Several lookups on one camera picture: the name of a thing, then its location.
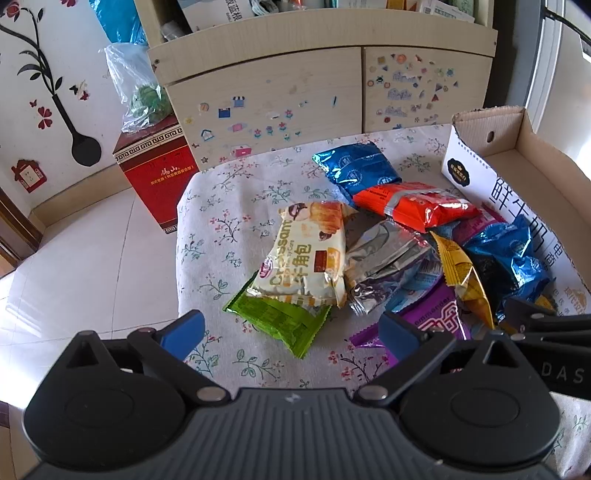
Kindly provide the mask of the beige wooden cabinet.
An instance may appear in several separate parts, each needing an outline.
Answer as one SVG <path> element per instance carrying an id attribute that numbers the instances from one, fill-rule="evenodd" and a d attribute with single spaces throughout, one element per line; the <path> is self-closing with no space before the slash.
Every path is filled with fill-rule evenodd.
<path id="1" fill-rule="evenodd" d="M 240 1 L 140 1 L 151 68 L 200 170 L 360 133 L 447 123 L 485 100 L 492 3 L 474 21 L 388 8 L 243 14 Z"/>

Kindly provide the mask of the clear plastic bag with greens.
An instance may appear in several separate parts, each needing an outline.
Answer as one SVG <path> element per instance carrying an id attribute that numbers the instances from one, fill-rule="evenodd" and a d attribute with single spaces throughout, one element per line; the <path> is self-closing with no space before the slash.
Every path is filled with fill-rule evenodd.
<path id="1" fill-rule="evenodd" d="M 125 107 L 123 133 L 137 133 L 155 126 L 173 113 L 169 97 L 154 75 L 145 46 L 114 43 L 105 47 L 104 54 L 111 81 Z"/>

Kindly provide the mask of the purple noodle snack bag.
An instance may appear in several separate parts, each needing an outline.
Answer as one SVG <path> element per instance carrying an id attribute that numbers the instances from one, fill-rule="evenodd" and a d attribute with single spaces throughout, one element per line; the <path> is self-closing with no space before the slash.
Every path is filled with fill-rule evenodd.
<path id="1" fill-rule="evenodd" d="M 460 318 L 455 292 L 452 287 L 446 285 L 444 280 L 440 280 L 430 291 L 424 292 L 424 296 L 416 302 L 407 307 L 400 308 L 400 306 L 401 304 L 397 304 L 392 298 L 384 313 L 400 315 L 420 330 L 442 327 L 460 341 L 472 339 L 468 326 Z M 389 363 L 394 366 L 398 360 L 381 341 L 378 322 L 360 330 L 349 338 L 349 341 L 356 348 L 385 348 Z"/>

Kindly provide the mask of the cardboard milk box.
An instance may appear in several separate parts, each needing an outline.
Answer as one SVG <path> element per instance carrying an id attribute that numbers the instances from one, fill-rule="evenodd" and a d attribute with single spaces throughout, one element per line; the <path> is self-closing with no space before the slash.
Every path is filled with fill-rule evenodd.
<path id="1" fill-rule="evenodd" d="M 524 216 L 557 311 L 589 313 L 590 180 L 534 133 L 525 108 L 456 114 L 442 173 L 472 203 L 505 221 Z"/>

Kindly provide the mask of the blue foil snack bag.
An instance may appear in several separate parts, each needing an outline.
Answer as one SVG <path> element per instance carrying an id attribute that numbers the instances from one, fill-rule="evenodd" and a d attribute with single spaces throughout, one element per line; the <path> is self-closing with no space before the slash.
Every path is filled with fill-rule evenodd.
<path id="1" fill-rule="evenodd" d="M 353 197 L 370 187 L 401 183 L 402 178 L 373 142 L 342 145 L 311 157 L 329 182 L 353 205 Z"/>

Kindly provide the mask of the croissant snack bag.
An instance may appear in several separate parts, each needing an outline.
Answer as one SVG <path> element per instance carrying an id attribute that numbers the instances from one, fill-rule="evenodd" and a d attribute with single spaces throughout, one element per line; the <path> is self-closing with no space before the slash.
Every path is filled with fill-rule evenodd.
<path id="1" fill-rule="evenodd" d="M 356 210 L 339 201 L 298 202 L 280 211 L 273 248 L 246 292 L 312 308 L 346 303 L 346 222 Z"/>

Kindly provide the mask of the orange red snack bag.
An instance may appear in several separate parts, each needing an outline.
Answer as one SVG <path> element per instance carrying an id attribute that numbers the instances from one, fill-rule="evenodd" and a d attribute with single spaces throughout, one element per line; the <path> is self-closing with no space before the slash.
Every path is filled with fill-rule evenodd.
<path id="1" fill-rule="evenodd" d="M 421 182 L 376 185 L 353 195 L 353 203 L 420 233 L 480 215 L 470 201 Z"/>

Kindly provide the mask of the silver foil snack bag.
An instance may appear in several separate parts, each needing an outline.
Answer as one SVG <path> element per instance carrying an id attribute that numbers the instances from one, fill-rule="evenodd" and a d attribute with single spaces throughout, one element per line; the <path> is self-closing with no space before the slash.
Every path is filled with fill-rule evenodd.
<path id="1" fill-rule="evenodd" d="M 344 278 L 353 313 L 369 315 L 410 280 L 433 253 L 420 233 L 392 219 L 367 230 L 346 252 Z"/>

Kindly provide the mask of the floral tablecloth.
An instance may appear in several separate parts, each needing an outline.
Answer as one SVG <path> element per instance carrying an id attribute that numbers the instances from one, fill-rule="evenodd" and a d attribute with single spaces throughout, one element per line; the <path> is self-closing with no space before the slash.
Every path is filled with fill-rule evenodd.
<path id="1" fill-rule="evenodd" d="M 376 323 L 377 307 L 356 316 L 349 305 L 332 308 L 304 359 L 245 317 L 224 312 L 269 254 L 280 230 L 280 210 L 297 202 L 344 201 L 312 156 L 353 143 L 376 144 L 406 181 L 459 195 L 442 175 L 450 125 L 338 137 L 228 160 L 195 174 L 178 206 L 176 283 L 178 311 L 204 314 L 204 339 L 186 358 L 198 373 L 232 395 L 242 387 L 356 388 L 387 371 L 384 348 L 356 348 L 349 337 Z M 573 478 L 590 465 L 590 402 L 552 394 L 560 429 L 549 458 L 552 470 Z"/>

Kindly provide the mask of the green snack bag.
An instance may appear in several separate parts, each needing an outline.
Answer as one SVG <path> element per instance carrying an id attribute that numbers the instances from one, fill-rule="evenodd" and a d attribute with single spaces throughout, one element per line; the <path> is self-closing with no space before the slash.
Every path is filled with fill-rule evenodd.
<path id="1" fill-rule="evenodd" d="M 303 307 L 246 294 L 256 274 L 223 307 L 224 312 L 238 315 L 273 339 L 280 340 L 298 359 L 303 359 L 324 326 L 332 306 Z"/>

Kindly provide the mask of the red gift box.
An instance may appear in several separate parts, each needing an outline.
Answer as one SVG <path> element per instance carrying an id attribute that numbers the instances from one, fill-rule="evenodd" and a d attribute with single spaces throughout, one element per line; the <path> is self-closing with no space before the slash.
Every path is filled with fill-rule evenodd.
<path id="1" fill-rule="evenodd" d="M 176 206 L 197 163 L 174 115 L 120 134 L 113 156 L 136 195 L 165 233 L 177 229 Z"/>

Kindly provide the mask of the yellow snack bag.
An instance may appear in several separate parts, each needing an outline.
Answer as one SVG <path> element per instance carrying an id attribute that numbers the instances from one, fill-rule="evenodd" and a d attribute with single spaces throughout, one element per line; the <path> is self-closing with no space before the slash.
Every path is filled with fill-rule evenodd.
<path id="1" fill-rule="evenodd" d="M 455 241 L 435 232 L 431 232 L 431 236 L 438 249 L 446 284 L 483 325 L 494 330 L 492 309 L 472 260 Z"/>

